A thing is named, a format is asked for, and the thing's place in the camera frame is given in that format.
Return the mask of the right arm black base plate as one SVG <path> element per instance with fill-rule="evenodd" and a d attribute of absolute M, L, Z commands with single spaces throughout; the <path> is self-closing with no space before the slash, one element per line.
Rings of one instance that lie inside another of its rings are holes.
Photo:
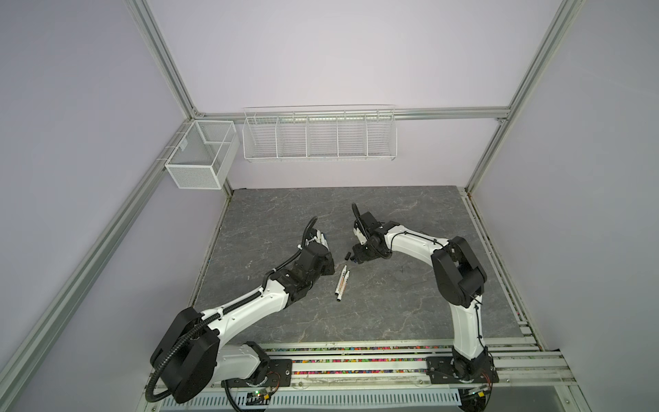
<path fill-rule="evenodd" d="M 426 359 L 427 375 L 433 385 L 499 383 L 493 359 L 481 353 L 474 360 L 459 356 L 430 356 Z"/>

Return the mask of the black whiteboard marker two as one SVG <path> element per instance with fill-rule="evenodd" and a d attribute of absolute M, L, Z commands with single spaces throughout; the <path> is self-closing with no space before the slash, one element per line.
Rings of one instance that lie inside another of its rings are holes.
<path fill-rule="evenodd" d="M 341 287 L 341 289 L 340 289 L 340 295 L 341 295 L 341 296 L 343 296 L 343 294 L 344 294 L 344 292 L 345 292 L 345 289 L 346 289 L 346 286 L 347 286 L 347 283 L 348 283 L 348 278 L 349 278 L 349 276 L 350 276 L 350 270 L 346 271 L 346 274 L 345 274 L 345 276 L 344 276 L 344 278 L 343 278 L 342 287 Z"/>

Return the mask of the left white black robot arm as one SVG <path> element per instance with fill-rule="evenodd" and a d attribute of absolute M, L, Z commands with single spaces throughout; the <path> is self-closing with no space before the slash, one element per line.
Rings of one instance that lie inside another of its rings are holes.
<path fill-rule="evenodd" d="M 272 269 L 262 285 L 228 304 L 202 312 L 179 312 L 150 357 L 153 372 L 145 399 L 177 403 L 195 398 L 213 380 L 265 380 L 270 358 L 254 342 L 233 345 L 242 331 L 303 299 L 321 276 L 334 274 L 335 264 L 322 233 Z"/>

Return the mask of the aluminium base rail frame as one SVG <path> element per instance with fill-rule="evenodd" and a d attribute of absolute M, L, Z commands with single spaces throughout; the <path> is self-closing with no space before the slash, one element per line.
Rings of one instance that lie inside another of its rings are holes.
<path fill-rule="evenodd" d="M 544 350 L 529 329 L 522 337 L 485 338 L 499 383 L 433 385 L 426 359 L 451 356 L 450 342 L 440 340 L 365 341 L 329 343 L 267 343 L 271 360 L 291 359 L 290 387 L 230 388 L 217 380 L 192 400 L 172 398 L 141 402 L 140 411 L 231 411 L 238 407 L 231 391 L 256 393 L 256 401 L 274 398 L 278 391 L 350 391 L 391 389 L 457 389 L 459 407 L 420 407 L 389 410 L 549 410 L 588 411 L 590 405 L 566 359 L 558 350 Z M 294 410 L 358 411 L 358 410 Z"/>

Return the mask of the black whiteboard marker one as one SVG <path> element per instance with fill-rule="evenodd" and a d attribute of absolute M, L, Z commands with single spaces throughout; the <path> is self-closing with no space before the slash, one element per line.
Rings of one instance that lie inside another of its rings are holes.
<path fill-rule="evenodd" d="M 348 267 L 346 265 L 344 265 L 343 268 L 342 268 L 341 274 L 339 276 L 339 280 L 337 282 L 336 289 L 335 289 L 335 296 L 337 298 L 340 295 L 340 292 L 342 290 L 344 278 L 345 278 L 347 272 L 348 272 Z"/>

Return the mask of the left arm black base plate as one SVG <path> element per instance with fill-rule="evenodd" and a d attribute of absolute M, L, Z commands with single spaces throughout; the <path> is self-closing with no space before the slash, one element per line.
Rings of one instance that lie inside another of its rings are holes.
<path fill-rule="evenodd" d="M 247 379 L 232 378 L 227 382 L 230 388 L 290 387 L 293 377 L 291 359 L 274 359 L 262 363 Z"/>

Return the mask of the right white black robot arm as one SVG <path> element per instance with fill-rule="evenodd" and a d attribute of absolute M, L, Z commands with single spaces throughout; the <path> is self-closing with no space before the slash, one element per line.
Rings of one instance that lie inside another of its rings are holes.
<path fill-rule="evenodd" d="M 482 328 L 482 295 L 487 274 L 468 240 L 433 237 L 415 232 L 395 221 L 383 222 L 352 205 L 354 234 L 352 261 L 363 264 L 405 254 L 432 267 L 440 295 L 448 302 L 453 324 L 451 360 L 441 367 L 428 362 L 430 374 L 444 374 L 462 383 L 483 378 L 487 384 L 499 381 L 494 358 L 485 345 Z"/>

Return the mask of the white mesh box basket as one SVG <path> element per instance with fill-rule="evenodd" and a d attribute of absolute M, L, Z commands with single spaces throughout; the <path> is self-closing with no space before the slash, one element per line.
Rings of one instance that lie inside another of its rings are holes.
<path fill-rule="evenodd" d="M 166 170 L 185 190 L 222 190 L 240 148 L 232 121 L 194 120 L 187 126 Z"/>

